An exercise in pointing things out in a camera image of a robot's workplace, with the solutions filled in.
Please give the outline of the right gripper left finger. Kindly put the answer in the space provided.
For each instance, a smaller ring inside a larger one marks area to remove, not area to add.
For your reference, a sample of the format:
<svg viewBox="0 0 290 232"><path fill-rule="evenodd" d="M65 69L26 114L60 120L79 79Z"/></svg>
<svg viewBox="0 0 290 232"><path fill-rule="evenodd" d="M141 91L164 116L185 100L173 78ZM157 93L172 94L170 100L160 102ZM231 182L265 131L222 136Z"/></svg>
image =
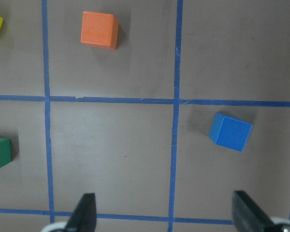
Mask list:
<svg viewBox="0 0 290 232"><path fill-rule="evenodd" d="M96 198L85 193L69 218L65 232L94 232L97 225Z"/></svg>

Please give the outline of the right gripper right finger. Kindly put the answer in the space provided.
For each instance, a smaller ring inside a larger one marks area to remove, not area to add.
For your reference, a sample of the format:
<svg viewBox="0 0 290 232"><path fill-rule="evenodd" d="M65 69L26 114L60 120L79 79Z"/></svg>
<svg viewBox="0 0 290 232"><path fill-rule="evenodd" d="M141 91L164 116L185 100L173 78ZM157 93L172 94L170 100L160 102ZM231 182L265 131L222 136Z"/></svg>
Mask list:
<svg viewBox="0 0 290 232"><path fill-rule="evenodd" d="M238 232L277 232L265 212L242 190L232 193L232 221Z"/></svg>

